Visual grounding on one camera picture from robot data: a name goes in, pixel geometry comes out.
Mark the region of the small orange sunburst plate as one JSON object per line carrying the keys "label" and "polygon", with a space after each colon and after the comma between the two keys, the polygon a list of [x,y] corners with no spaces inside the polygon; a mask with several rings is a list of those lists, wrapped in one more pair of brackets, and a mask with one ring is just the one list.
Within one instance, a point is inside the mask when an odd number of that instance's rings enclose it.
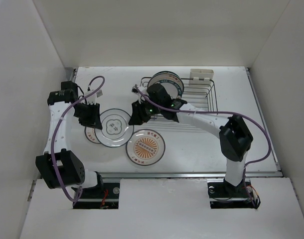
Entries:
{"label": "small orange sunburst plate", "polygon": [[95,135],[95,128],[91,128],[91,127],[85,127],[84,129],[84,133],[85,133],[85,137],[88,141],[90,141],[91,143],[94,144],[101,144],[96,135]]}

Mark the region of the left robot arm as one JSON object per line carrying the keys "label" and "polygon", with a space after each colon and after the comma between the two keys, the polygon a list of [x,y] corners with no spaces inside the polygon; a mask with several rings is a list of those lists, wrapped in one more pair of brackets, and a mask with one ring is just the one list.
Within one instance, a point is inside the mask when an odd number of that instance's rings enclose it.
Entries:
{"label": "left robot arm", "polygon": [[84,127],[102,129],[100,105],[96,99],[101,89],[89,89],[78,95],[79,86],[71,81],[61,83],[59,91],[50,92],[47,104],[50,110],[50,127],[47,145],[35,160],[36,167],[50,189],[71,186],[81,187],[92,197],[104,192],[101,175],[85,169],[81,160],[72,152],[70,134],[73,118]]}

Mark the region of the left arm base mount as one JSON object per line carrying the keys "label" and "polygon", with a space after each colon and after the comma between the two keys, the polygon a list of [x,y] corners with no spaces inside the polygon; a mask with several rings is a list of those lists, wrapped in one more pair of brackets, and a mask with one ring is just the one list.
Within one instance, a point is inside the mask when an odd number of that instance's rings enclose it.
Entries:
{"label": "left arm base mount", "polygon": [[119,208],[120,179],[104,179],[102,187],[84,189],[73,209],[109,210]]}

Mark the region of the wire dish rack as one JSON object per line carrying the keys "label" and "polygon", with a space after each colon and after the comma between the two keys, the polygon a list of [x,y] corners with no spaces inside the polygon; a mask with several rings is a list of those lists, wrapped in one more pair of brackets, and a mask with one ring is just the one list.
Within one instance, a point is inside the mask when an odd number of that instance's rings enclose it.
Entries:
{"label": "wire dish rack", "polygon": [[[184,83],[184,93],[182,99],[191,103],[203,111],[217,111],[216,89],[213,80],[197,81],[191,78],[182,78]],[[161,114],[151,117],[147,126],[153,129],[165,129],[173,131],[182,128],[183,131],[197,131],[190,125],[177,124],[165,119]]]}

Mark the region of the green rim lettered plate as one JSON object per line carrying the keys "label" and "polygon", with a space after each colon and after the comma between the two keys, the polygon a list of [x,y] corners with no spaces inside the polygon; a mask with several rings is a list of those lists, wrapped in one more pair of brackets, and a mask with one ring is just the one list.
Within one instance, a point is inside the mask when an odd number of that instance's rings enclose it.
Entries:
{"label": "green rim lettered plate", "polygon": [[172,98],[182,98],[184,83],[174,72],[161,71],[154,74],[149,80],[147,88],[155,84],[161,84]]}

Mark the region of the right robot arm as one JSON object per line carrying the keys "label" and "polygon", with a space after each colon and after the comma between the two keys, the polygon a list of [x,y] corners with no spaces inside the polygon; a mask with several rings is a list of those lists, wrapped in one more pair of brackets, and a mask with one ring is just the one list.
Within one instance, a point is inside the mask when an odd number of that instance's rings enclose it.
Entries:
{"label": "right robot arm", "polygon": [[161,84],[147,89],[134,85],[132,92],[138,100],[132,103],[130,125],[142,125],[152,116],[161,114],[167,120],[191,125],[213,135],[219,140],[221,152],[227,160],[223,190],[229,196],[241,191],[246,185],[245,161],[253,141],[241,116],[226,117],[224,113],[203,111],[183,99],[172,98]]}

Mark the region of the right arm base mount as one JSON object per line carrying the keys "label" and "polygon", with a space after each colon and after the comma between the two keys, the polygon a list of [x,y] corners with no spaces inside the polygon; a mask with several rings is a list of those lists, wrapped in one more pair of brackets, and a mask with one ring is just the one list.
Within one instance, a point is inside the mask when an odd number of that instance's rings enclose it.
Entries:
{"label": "right arm base mount", "polygon": [[222,182],[208,182],[208,196],[211,209],[258,209],[260,196],[250,180],[238,186]]}

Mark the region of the green quatrefoil plate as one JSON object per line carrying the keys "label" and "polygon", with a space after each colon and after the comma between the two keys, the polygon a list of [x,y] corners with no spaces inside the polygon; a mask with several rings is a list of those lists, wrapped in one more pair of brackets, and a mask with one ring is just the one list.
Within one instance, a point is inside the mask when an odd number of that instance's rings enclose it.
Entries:
{"label": "green quatrefoil plate", "polygon": [[134,133],[130,115],[122,109],[109,109],[100,114],[102,129],[95,130],[97,140],[109,148],[125,145]]}

